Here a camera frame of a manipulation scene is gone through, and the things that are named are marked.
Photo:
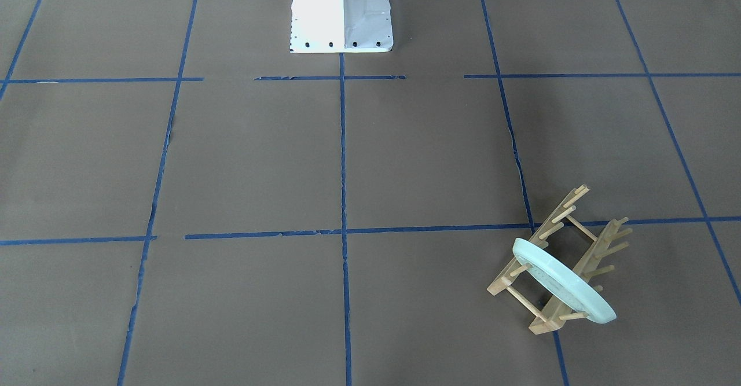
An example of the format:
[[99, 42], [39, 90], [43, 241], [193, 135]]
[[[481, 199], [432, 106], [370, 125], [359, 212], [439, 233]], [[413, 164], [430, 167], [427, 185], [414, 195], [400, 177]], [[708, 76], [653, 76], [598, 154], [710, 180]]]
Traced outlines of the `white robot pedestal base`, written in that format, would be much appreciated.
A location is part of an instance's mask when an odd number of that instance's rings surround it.
[[391, 0], [291, 2], [291, 53], [375, 53], [393, 48]]

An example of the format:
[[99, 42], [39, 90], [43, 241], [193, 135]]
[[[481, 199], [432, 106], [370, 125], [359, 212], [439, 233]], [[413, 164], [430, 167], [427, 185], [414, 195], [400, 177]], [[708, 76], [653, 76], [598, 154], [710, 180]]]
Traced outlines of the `pale green plate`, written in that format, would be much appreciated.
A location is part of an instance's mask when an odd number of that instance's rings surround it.
[[591, 322], [608, 323], [617, 318], [598, 291], [550, 253], [523, 238], [515, 239], [512, 252], [517, 262], [526, 266], [526, 271], [543, 288], [571, 309], [585, 313]]

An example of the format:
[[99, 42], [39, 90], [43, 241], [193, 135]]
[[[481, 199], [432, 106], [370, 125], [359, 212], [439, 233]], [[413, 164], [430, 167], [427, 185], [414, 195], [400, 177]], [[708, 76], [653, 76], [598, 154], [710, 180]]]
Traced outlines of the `wooden dish rack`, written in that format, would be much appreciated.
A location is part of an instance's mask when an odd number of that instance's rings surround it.
[[[529, 331], [535, 335], [561, 330], [566, 322], [572, 320], [609, 323], [617, 319], [617, 313], [601, 295], [603, 288], [591, 285], [590, 281], [614, 270], [614, 265], [601, 266], [601, 262], [628, 247], [628, 242], [615, 245], [614, 241], [630, 235], [632, 229], [625, 227], [627, 217], [614, 218], [600, 234], [595, 234], [573, 217], [577, 201], [589, 191], [586, 185], [573, 188], [530, 238], [516, 238], [512, 245], [512, 259], [487, 287], [492, 296], [506, 292], [526, 307], [534, 316]], [[572, 267], [547, 251], [550, 236], [564, 228], [566, 223], [574, 225], [591, 241]], [[542, 307], [530, 302], [513, 285], [525, 273], [551, 294]]]

